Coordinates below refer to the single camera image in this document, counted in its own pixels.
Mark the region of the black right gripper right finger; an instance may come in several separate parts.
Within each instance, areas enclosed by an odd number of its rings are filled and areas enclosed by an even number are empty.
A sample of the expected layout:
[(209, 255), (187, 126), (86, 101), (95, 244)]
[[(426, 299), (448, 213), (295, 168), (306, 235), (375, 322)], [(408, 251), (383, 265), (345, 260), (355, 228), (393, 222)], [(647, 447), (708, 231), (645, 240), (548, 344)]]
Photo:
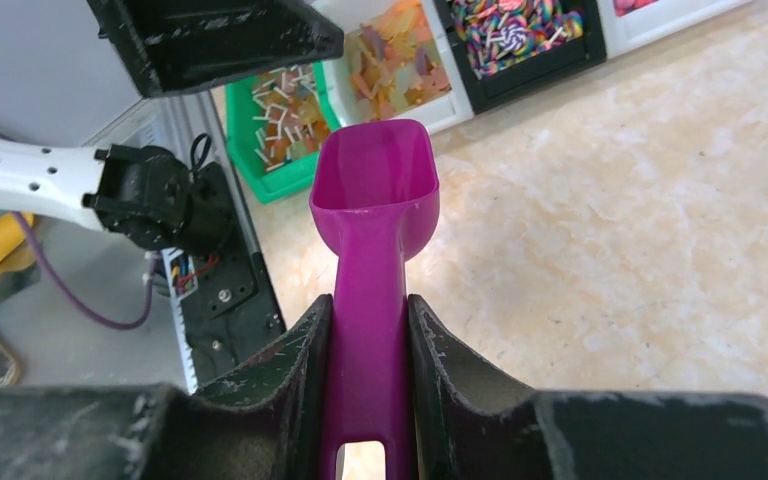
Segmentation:
[(768, 479), (768, 398), (539, 390), (408, 299), (423, 479)]

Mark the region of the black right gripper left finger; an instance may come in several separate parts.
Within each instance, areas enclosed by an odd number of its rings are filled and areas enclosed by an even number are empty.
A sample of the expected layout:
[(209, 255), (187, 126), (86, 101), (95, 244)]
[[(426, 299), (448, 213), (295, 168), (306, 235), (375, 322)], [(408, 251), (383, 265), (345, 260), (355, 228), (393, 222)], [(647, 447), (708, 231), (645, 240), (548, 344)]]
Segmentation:
[(315, 479), (333, 299), (188, 394), (0, 388), (0, 479)]

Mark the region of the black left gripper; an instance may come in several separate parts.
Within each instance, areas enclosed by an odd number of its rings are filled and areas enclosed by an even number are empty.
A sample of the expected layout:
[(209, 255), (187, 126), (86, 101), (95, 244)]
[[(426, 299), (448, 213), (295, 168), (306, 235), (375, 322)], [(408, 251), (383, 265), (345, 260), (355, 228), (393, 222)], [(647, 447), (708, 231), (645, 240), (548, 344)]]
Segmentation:
[(211, 90), (344, 53), (344, 32), (298, 0), (96, 0), (100, 33), (144, 98)]

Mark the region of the magenta plastic scoop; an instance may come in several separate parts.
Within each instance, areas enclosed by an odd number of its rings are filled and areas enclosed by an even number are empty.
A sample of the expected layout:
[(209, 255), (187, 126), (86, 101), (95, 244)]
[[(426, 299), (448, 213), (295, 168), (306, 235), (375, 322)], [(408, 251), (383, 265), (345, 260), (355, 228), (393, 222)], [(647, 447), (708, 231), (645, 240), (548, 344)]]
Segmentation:
[(319, 475), (347, 443), (377, 441), (389, 479), (413, 479), (417, 453), (405, 265), (431, 239), (439, 179), (426, 128), (411, 119), (344, 127), (324, 143), (310, 195), (337, 255)]

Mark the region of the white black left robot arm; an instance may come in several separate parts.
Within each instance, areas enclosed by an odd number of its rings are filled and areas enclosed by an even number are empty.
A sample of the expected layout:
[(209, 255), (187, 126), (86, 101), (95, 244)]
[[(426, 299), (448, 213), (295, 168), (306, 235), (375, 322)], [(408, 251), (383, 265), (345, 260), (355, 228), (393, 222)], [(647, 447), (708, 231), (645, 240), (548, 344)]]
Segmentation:
[(343, 42), (304, 1), (0, 1), (0, 210), (212, 253), (230, 221), (197, 168), (90, 140), (140, 99), (335, 59)]

